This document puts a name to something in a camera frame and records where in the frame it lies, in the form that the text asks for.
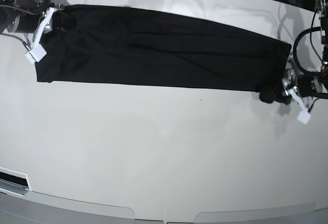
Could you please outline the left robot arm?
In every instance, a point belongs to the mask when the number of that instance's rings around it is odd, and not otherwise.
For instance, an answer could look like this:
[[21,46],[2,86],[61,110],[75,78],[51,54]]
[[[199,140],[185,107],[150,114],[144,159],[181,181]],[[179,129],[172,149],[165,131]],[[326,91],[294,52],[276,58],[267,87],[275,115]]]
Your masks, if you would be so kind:
[[[310,45],[320,60],[317,71],[305,69],[299,59],[298,51],[301,40],[309,36]],[[317,0],[311,26],[296,37],[292,49],[295,68],[286,70],[281,84],[273,91],[262,92],[259,99],[271,104],[273,102],[290,104],[297,98],[312,97],[315,100],[327,99],[327,0]]]

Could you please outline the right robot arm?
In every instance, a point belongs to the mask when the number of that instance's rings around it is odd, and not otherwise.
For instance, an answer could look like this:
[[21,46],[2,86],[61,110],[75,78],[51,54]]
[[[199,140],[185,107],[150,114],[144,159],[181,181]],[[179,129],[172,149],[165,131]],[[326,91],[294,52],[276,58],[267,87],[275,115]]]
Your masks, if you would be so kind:
[[68,0],[1,0],[1,36],[35,34],[50,8],[54,8],[54,14],[44,33],[72,29],[76,18],[67,12],[68,4]]

